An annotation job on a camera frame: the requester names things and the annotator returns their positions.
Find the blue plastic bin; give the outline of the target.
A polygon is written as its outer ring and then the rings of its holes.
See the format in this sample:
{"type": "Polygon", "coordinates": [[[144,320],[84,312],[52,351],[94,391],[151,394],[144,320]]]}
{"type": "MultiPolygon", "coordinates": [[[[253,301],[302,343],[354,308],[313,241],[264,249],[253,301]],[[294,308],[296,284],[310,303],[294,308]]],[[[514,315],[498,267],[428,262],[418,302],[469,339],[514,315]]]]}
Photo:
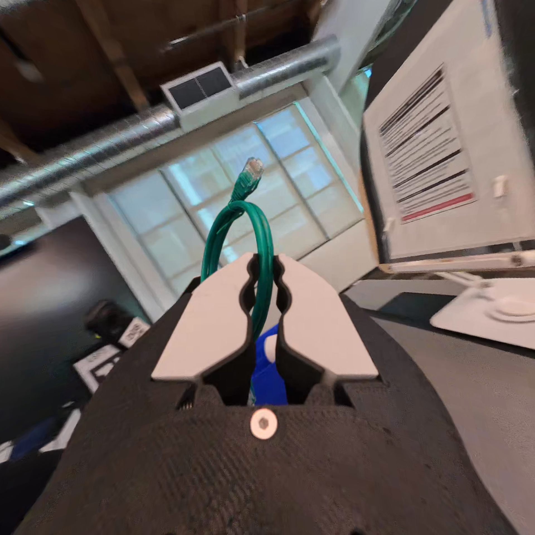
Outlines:
{"type": "Polygon", "coordinates": [[[284,380],[277,371],[277,365],[269,363],[264,354],[264,339],[278,334],[278,327],[278,324],[274,325],[256,340],[256,366],[251,376],[248,400],[251,406],[288,405],[284,380]]]}

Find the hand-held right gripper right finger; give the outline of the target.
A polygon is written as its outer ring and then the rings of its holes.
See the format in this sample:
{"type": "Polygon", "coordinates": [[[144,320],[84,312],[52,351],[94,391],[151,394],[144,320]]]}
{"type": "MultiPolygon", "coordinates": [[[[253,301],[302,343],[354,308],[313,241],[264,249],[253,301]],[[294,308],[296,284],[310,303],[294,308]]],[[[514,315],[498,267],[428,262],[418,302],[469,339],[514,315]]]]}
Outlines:
{"type": "Polygon", "coordinates": [[[274,259],[276,364],[285,380],[370,380],[379,371],[338,292],[287,255],[274,259]]]}

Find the black instruction sheet board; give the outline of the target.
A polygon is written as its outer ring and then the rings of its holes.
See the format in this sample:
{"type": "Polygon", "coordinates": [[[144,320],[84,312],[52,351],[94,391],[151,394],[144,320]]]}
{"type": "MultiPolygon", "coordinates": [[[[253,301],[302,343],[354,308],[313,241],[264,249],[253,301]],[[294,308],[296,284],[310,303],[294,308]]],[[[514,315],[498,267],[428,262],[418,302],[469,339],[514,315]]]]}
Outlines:
{"type": "Polygon", "coordinates": [[[534,1],[417,1],[372,65],[361,166],[394,273],[534,269],[534,1]]]}

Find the silver ventilation duct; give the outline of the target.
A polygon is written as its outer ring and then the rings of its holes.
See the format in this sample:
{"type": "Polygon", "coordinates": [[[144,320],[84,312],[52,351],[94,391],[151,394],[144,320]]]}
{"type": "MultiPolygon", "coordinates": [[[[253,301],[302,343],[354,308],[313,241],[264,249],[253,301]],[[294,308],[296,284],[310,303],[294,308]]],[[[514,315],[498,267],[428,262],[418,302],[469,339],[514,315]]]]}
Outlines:
{"type": "Polygon", "coordinates": [[[44,155],[34,166],[1,172],[1,219],[71,190],[120,164],[167,144],[283,89],[333,70],[341,56],[331,35],[231,76],[231,88],[180,113],[167,104],[121,119],[44,155]]]}

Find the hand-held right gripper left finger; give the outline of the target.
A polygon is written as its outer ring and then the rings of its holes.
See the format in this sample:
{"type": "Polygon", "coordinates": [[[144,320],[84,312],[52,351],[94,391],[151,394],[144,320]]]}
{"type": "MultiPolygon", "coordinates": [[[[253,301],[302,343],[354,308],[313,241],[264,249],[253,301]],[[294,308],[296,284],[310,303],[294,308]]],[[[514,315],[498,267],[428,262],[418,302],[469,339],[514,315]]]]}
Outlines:
{"type": "Polygon", "coordinates": [[[193,291],[152,380],[199,380],[246,348],[252,326],[245,292],[254,288],[254,260],[246,252],[193,291]]]}

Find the black framed marker sign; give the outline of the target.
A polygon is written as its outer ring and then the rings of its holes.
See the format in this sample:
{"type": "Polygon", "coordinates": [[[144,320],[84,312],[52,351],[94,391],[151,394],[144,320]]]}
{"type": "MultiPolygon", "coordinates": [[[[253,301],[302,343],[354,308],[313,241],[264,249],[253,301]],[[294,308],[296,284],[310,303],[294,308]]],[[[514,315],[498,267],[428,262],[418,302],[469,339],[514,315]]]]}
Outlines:
{"type": "Polygon", "coordinates": [[[97,391],[121,355],[118,347],[107,344],[74,363],[73,368],[91,395],[97,391]]]}

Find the white duct vent box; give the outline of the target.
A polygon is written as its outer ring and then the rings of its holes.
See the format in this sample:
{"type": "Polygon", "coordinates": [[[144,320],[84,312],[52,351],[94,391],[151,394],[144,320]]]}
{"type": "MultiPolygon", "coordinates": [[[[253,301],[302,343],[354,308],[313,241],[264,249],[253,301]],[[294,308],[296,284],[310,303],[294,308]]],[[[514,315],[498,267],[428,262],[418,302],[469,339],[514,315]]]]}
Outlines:
{"type": "Polygon", "coordinates": [[[237,87],[222,62],[160,85],[184,132],[197,130],[238,108],[237,87]]]}

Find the large paned window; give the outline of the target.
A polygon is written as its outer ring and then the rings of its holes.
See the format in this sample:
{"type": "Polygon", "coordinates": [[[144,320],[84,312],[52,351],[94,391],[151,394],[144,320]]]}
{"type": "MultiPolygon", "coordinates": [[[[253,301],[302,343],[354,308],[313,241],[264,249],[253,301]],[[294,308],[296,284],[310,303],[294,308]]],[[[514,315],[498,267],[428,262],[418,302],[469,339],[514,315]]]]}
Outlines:
{"type": "Polygon", "coordinates": [[[106,193],[175,296],[200,275],[206,238],[250,157],[264,172],[247,201],[264,212],[275,254],[301,259],[362,219],[346,175],[294,102],[106,193]]]}

